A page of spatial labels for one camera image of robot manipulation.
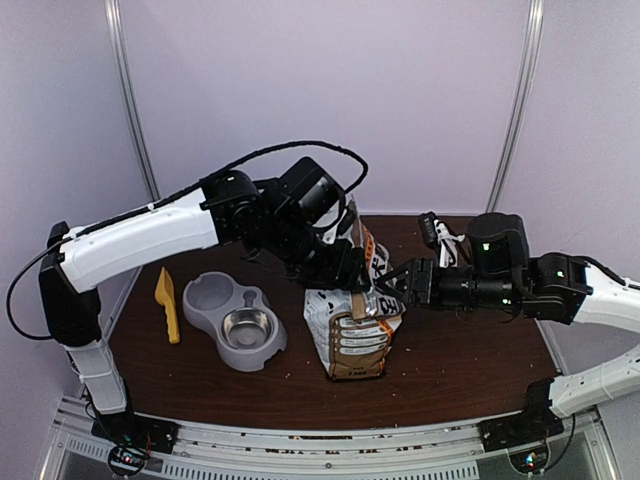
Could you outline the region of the dog food bag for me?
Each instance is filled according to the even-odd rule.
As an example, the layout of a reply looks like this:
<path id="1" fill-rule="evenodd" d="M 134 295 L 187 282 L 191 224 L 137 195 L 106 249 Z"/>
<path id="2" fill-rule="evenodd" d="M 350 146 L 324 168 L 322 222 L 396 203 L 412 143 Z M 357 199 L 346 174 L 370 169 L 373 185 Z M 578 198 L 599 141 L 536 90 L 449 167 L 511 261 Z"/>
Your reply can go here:
<path id="1" fill-rule="evenodd" d="M 338 233 L 335 226 L 324 239 L 344 239 L 350 246 L 363 247 L 366 271 L 373 283 L 392 269 L 389 251 L 361 220 L 353 196 L 342 220 L 347 220 L 347 214 L 355 214 L 355 219 L 346 231 Z M 374 287 L 364 293 L 307 289 L 303 315 L 328 378 L 339 382 L 383 375 L 405 311 L 399 300 Z"/>

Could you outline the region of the yellow plastic scoop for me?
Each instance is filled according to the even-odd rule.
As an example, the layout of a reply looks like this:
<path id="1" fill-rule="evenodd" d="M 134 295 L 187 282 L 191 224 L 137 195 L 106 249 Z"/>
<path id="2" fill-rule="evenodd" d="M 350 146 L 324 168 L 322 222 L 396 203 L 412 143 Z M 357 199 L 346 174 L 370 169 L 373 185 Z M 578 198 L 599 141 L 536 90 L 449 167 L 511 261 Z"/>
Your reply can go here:
<path id="1" fill-rule="evenodd" d="M 180 342 L 180 331 L 176 309 L 175 289 L 171 275 L 165 267 L 159 273 L 154 298 L 164 309 L 167 335 L 172 345 Z"/>

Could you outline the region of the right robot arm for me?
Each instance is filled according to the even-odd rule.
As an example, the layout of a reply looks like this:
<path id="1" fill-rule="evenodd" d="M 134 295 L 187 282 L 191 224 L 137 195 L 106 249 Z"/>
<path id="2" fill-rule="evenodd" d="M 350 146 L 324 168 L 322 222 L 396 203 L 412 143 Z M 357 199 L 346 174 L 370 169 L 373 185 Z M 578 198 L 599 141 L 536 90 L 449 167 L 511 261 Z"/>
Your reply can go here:
<path id="1" fill-rule="evenodd" d="M 516 214 L 490 212 L 473 218 L 463 236 L 442 235 L 436 217 L 420 218 L 426 245 L 454 255 L 467 241 L 464 266 L 414 258 L 378 277 L 380 292 L 406 306 L 433 310 L 491 309 L 563 325 L 606 325 L 639 330 L 639 284 L 582 255 L 529 253 L 525 226 Z"/>

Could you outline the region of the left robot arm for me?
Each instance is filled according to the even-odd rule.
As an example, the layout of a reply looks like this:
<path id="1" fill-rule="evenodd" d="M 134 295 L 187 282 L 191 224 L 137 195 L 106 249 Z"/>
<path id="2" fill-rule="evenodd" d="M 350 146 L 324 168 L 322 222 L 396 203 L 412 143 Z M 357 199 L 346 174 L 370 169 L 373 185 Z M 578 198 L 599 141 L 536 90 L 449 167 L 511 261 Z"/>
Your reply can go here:
<path id="1" fill-rule="evenodd" d="M 346 239 L 326 242 L 317 224 L 332 207 L 344 207 L 346 195 L 304 157 L 279 177 L 253 180 L 228 168 L 110 220 L 76 228 L 56 224 L 38 274 L 45 319 L 78 368 L 96 413 L 105 416 L 106 429 L 123 444 L 144 433 L 99 325 L 99 284 L 176 254 L 241 242 L 282 261 L 305 288 L 366 292 L 371 280 L 363 248 Z"/>

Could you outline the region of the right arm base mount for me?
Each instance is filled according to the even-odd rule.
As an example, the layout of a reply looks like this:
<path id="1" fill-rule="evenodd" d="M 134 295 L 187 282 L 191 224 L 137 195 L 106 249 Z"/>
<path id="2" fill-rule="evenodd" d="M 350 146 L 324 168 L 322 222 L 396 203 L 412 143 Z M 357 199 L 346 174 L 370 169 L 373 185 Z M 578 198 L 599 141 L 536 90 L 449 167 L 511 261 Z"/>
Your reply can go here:
<path id="1" fill-rule="evenodd" d="M 486 452 L 511 449 L 564 432 L 563 421 L 549 410 L 522 411 L 478 424 Z"/>

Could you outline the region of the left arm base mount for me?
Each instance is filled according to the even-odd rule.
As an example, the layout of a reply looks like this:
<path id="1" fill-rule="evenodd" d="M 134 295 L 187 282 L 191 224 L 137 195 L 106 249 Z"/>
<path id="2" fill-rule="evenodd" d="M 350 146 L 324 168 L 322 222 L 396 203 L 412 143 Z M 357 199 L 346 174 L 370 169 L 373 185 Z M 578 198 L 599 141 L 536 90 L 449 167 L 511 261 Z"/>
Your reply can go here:
<path id="1" fill-rule="evenodd" d="M 129 450 L 171 454 L 178 430 L 175 422 L 124 411 L 109 415 L 98 413 L 91 434 Z"/>

